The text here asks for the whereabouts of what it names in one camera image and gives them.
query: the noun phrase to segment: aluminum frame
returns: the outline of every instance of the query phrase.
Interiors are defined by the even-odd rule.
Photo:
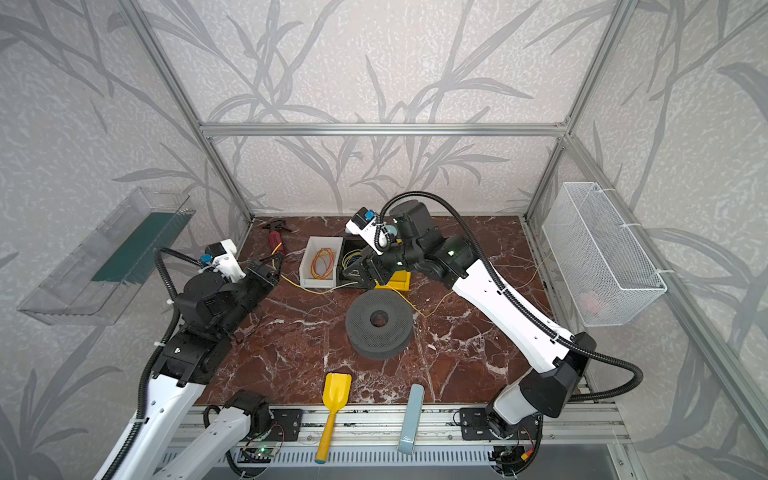
[[[584,76],[584,81],[581,82],[578,93],[576,94],[576,100],[574,101],[571,111],[568,112],[568,116],[565,118],[565,132],[563,135],[570,134],[576,124],[581,119],[584,109],[586,109],[589,99],[592,97],[595,88],[600,83],[600,79],[605,73],[605,68],[611,57],[616,51],[621,37],[624,35],[624,31],[629,25],[630,18],[637,7],[638,0],[617,0],[614,12],[611,16],[611,20],[608,22],[608,27],[605,29],[605,35],[598,47],[598,51],[592,58],[592,63],[589,65],[587,74]],[[536,190],[534,190],[531,203],[528,204],[528,209],[525,211],[526,218],[533,215],[533,212],[541,200],[541,195],[544,194],[544,189],[549,184],[549,180],[554,175],[554,172],[560,165],[560,159],[564,150],[562,144],[562,137],[558,138],[558,143],[555,145],[555,149],[550,155],[547,167],[544,170],[544,174],[541,175]]]
[[[613,189],[611,181],[595,163],[594,159],[578,138],[566,134],[564,137],[565,150],[573,157],[581,172],[604,189]],[[616,190],[606,190],[606,195],[616,210],[627,223],[639,223],[627,204],[616,193]],[[673,270],[667,258],[661,253],[656,243],[650,238],[645,229],[634,227],[637,242],[643,247],[650,261],[661,270]],[[680,322],[683,331],[688,335],[701,353],[707,366],[718,378],[733,407],[742,415],[757,441],[768,451],[768,400],[760,388],[746,372],[741,361],[727,345],[725,339],[717,332],[712,322],[699,306],[694,296],[676,274],[667,274],[667,294],[664,298],[670,310]]]
[[[464,407],[483,405],[424,404],[416,436],[417,445],[510,445],[508,440],[464,440],[461,426],[453,422],[453,415]],[[322,405],[270,406],[271,409],[303,410],[299,439],[286,442],[291,445],[317,445],[323,435],[328,409]],[[202,431],[203,406],[194,406],[174,433],[169,448],[189,445]],[[390,445],[397,447],[402,428],[405,404],[350,405],[340,411],[333,430],[333,446],[338,445]],[[627,428],[614,403],[572,403],[565,406],[560,417],[544,421],[544,444],[631,444]],[[245,442],[237,443],[243,447]],[[275,442],[251,443],[251,446],[275,446]]]
[[[211,137],[560,137],[565,123],[552,124],[278,124],[211,123],[200,131]]]
[[[181,84],[176,72],[170,66],[165,52],[161,46],[160,41],[154,34],[149,20],[144,15],[144,12],[139,6],[137,0],[118,0],[120,10],[122,11],[125,23],[130,30],[136,35],[139,44],[144,48],[145,53],[149,57],[152,65],[157,70],[158,75],[165,84],[170,96],[173,97],[176,105],[181,111],[181,115],[187,122],[191,133],[195,136],[197,143],[200,144],[200,149],[205,153],[214,171],[224,183],[224,187],[227,192],[232,196],[232,200],[237,205],[237,208],[245,216],[247,221],[251,221],[253,218],[248,203],[245,197],[237,188],[234,179],[230,175],[229,169],[224,164],[219,152],[214,148],[211,142],[200,131],[200,119],[197,116],[192,102],[189,96],[184,91],[184,87]]]

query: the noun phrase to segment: black mounting plate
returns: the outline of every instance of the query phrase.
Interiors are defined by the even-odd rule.
[[[485,414],[485,408],[465,408],[458,411],[458,423],[462,427],[462,439],[464,440],[499,440],[496,435],[491,433],[488,428],[488,416]],[[520,441],[528,441],[528,435],[522,431],[522,428],[531,434],[531,438],[536,438],[536,432],[540,425],[536,425],[536,418],[529,415],[520,421],[521,429],[512,435],[508,440],[517,442],[518,435]]]
[[[283,431],[277,427],[272,428],[272,432],[266,436],[264,442],[295,442],[299,439],[299,429],[301,428],[301,409],[271,409],[275,422],[283,427],[286,438],[283,438]]]

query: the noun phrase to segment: marble tabletop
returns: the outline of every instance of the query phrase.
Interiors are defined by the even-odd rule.
[[[535,263],[518,217],[466,217],[499,273],[521,286],[534,276]],[[240,260],[270,253],[267,218],[259,218]],[[346,217],[288,217],[283,232],[283,273],[298,283],[299,263],[310,236],[345,236]],[[444,235],[459,234],[452,217],[435,217]],[[281,281],[235,332],[233,348],[198,404],[223,404],[239,389],[249,389],[273,404],[323,402],[328,372],[353,376],[349,403],[404,403],[413,383],[425,389],[425,403],[485,403],[528,370],[515,345],[471,303],[451,294],[427,318],[415,314],[408,349],[386,361],[356,353],[345,331],[349,305],[362,290],[313,295]],[[430,313],[448,290],[414,273],[406,297]],[[551,315],[536,276],[521,293]]]

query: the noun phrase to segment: yellow toy shovel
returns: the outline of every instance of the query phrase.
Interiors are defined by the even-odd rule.
[[[323,390],[323,404],[330,410],[328,421],[320,439],[320,447],[317,449],[315,463],[325,463],[328,459],[328,448],[331,446],[333,424],[336,422],[336,412],[343,409],[349,399],[349,386],[352,385],[352,376],[346,373],[329,373],[326,375],[326,387]]]

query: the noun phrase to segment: white wire basket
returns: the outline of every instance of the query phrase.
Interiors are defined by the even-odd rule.
[[[667,291],[594,182],[563,183],[542,230],[585,326],[624,325]]]

